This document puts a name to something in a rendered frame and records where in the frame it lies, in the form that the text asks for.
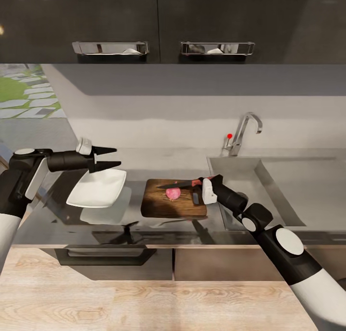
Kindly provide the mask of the parer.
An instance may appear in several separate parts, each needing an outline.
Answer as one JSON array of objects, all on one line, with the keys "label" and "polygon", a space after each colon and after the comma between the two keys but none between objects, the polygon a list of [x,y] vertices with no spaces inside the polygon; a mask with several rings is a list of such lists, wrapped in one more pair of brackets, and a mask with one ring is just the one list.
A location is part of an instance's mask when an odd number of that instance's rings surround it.
[{"label": "parer", "polygon": [[162,185],[158,186],[158,188],[161,189],[169,189],[169,188],[178,188],[178,187],[185,187],[185,186],[196,186],[196,185],[202,185],[203,182],[200,179],[192,179],[192,181],[187,181],[187,182],[177,182],[173,184],[168,184],[168,185]]}]

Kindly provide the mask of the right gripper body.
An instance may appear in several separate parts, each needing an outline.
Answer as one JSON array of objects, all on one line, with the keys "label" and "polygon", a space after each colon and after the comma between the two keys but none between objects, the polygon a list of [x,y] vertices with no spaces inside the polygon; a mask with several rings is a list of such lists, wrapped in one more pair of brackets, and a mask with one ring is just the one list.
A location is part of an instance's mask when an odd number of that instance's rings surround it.
[{"label": "right gripper body", "polygon": [[222,180],[222,175],[217,175],[210,178],[213,193],[217,195],[217,202],[226,207],[227,200],[232,194],[235,193],[235,191],[223,185]]}]

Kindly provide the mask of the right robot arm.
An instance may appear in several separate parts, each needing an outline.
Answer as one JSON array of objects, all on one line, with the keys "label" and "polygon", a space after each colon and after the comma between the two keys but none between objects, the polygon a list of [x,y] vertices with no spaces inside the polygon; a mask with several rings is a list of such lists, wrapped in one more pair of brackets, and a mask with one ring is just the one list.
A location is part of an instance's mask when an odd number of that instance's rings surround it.
[{"label": "right robot arm", "polygon": [[[263,205],[253,203],[222,184],[223,176],[199,178],[204,204],[221,203],[251,233],[288,283],[319,331],[346,331],[346,291],[304,249],[289,229],[277,225],[265,230],[273,220]],[[241,215],[241,217],[240,217]]]}]

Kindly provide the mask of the cutting board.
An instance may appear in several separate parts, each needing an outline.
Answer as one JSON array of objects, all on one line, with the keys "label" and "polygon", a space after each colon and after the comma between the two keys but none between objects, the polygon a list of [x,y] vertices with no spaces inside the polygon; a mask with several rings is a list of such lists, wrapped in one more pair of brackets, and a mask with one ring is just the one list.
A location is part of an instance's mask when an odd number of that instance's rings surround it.
[{"label": "cutting board", "polygon": [[[147,181],[141,205],[141,213],[148,216],[185,216],[205,217],[207,207],[202,199],[202,190],[199,185],[180,187],[181,195],[178,199],[169,200],[166,190],[158,186],[187,182],[182,179],[149,179]],[[198,191],[199,204],[193,201],[193,191]]]}]

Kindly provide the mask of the bowl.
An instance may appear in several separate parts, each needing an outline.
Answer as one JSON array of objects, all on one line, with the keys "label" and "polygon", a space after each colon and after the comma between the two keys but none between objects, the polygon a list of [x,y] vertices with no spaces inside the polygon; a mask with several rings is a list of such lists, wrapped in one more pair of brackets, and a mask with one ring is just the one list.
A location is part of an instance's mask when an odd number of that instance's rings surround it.
[{"label": "bowl", "polygon": [[105,169],[79,180],[66,203],[84,208],[109,208],[118,199],[126,178],[126,171]]}]

